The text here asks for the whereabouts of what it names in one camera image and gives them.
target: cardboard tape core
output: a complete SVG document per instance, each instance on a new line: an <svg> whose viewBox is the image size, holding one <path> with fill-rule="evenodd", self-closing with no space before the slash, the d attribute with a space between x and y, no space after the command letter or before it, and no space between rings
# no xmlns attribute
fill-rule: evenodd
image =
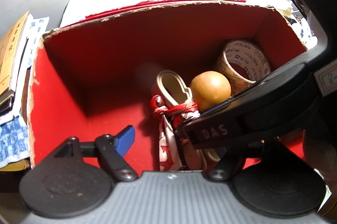
<svg viewBox="0 0 337 224"><path fill-rule="evenodd" d="M245 71L245 78L233 66L239 66ZM270 73L270 64L263 51L255 44L246 40L231 40L223 48L218 62L217 71L230 82L231 95L240 93L256 81Z"/></svg>

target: red box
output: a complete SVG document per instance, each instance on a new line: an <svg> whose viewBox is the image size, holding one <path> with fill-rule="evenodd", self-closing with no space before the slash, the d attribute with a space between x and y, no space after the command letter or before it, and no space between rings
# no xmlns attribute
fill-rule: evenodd
<svg viewBox="0 0 337 224"><path fill-rule="evenodd" d="M157 72L176 71L188 84L212 70L234 38L262 48L272 70L306 50L274 8L225 0L145 2L45 33L29 88L32 165L69 136L93 141L133 125L125 160L138 174L159 170L158 121L149 108Z"/></svg>

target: checkered towel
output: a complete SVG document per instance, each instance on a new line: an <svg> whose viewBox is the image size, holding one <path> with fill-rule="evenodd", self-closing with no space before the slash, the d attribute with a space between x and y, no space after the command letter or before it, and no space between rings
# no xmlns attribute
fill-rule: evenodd
<svg viewBox="0 0 337 224"><path fill-rule="evenodd" d="M0 126L0 168L29 157L27 132L21 115Z"/></svg>

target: sticker with red border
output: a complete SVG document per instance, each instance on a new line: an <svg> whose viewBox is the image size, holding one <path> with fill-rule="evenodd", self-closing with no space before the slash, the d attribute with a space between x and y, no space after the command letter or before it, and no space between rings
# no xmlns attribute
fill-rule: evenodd
<svg viewBox="0 0 337 224"><path fill-rule="evenodd" d="M322 69L314 73L318 87L321 90L322 96L337 90L337 59L324 66Z"/></svg>

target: gray gripper base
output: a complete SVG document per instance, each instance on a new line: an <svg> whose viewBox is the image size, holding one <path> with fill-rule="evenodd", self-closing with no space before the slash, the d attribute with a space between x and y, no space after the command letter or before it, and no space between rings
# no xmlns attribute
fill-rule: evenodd
<svg viewBox="0 0 337 224"><path fill-rule="evenodd" d="M21 224L323 224L315 213L295 219L259 215L242 205L225 183L210 182L201 172L144 172L118 183L100 207L71 219L30 214Z"/></svg>

